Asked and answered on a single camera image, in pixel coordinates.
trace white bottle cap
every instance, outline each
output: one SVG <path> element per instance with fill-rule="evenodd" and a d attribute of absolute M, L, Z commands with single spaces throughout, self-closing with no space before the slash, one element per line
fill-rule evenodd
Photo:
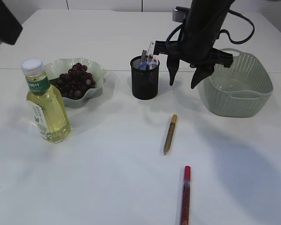
<path fill-rule="evenodd" d="M 45 71 L 45 66 L 39 59 L 26 60 L 21 67 L 24 75 L 30 77 L 40 76 Z"/>

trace yellow oil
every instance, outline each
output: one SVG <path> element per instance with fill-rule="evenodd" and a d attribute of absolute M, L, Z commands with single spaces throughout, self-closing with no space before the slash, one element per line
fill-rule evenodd
<path fill-rule="evenodd" d="M 46 73 L 37 77 L 25 77 L 28 82 L 38 82 L 46 79 Z M 33 102 L 42 108 L 48 125 L 50 138 L 46 140 L 52 143 L 61 142 L 71 132 L 71 125 L 59 90 L 50 85 L 43 93 L 35 94 L 31 91 L 27 94 L 27 101 Z"/>

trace cooking oil bottle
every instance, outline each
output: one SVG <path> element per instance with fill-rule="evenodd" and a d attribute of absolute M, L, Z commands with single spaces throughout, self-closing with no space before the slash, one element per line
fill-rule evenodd
<path fill-rule="evenodd" d="M 30 59 L 22 63 L 34 121 L 41 136 L 52 143 L 61 142 L 71 132 L 71 125 L 59 90 L 50 85 L 43 62 Z"/>

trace mesh pen cup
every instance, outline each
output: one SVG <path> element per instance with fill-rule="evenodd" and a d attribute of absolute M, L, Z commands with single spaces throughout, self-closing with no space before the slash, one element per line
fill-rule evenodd
<path fill-rule="evenodd" d="M 158 93 L 159 65 L 154 69 L 138 69 L 141 57 L 137 56 L 130 61 L 132 74 L 132 94 L 141 100 L 154 98 Z"/>

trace bunch of grapes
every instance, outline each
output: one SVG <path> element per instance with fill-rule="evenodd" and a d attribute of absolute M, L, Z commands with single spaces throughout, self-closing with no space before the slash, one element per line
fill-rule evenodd
<path fill-rule="evenodd" d="M 95 88 L 96 82 L 93 75 L 86 72 L 88 67 L 76 63 L 67 74 L 59 75 L 59 80 L 54 84 L 61 92 L 62 97 L 80 99 L 88 89 Z"/>

